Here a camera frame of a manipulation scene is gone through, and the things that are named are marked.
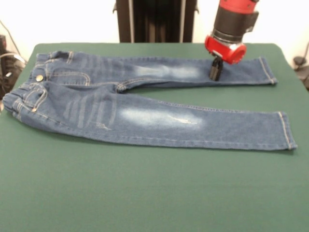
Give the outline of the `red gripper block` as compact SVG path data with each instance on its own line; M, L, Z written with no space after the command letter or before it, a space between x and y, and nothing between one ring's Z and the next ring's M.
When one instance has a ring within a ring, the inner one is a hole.
M237 64L244 58L247 51L247 47L243 43L224 44L209 35L205 40L205 48L216 57L212 62L209 73L209 78L216 81L220 79L223 61L228 64Z

